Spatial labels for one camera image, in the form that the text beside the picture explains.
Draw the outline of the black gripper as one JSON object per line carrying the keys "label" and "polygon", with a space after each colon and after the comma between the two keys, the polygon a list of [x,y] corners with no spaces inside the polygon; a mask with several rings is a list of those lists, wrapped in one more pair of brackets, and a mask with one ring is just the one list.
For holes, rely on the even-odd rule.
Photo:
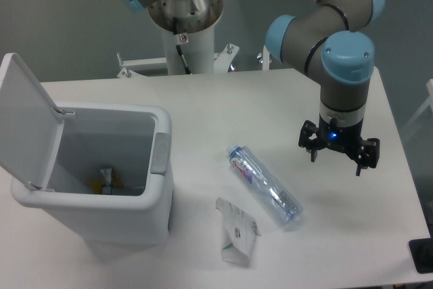
{"label": "black gripper", "polygon": [[355,175],[360,176],[362,169],[375,169],[380,158],[380,140],[378,138],[362,139],[363,119],[349,127],[332,127],[321,116],[317,126],[305,120],[298,140],[298,146],[311,155],[311,162],[316,161],[319,150],[325,148],[348,154],[355,161]]}

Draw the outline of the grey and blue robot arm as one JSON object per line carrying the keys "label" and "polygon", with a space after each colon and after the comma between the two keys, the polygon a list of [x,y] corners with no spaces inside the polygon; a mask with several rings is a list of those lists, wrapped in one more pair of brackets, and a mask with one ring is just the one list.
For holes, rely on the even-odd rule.
{"label": "grey and blue robot arm", "polygon": [[[123,1],[134,12],[148,10],[161,29],[169,74],[216,72],[214,26],[222,0]],[[385,0],[315,1],[309,17],[280,16],[265,36],[274,58],[320,86],[319,122],[303,124],[298,144],[312,157],[327,148],[347,155],[359,170],[375,168],[380,141],[361,137],[375,49],[361,29],[382,13]]]}

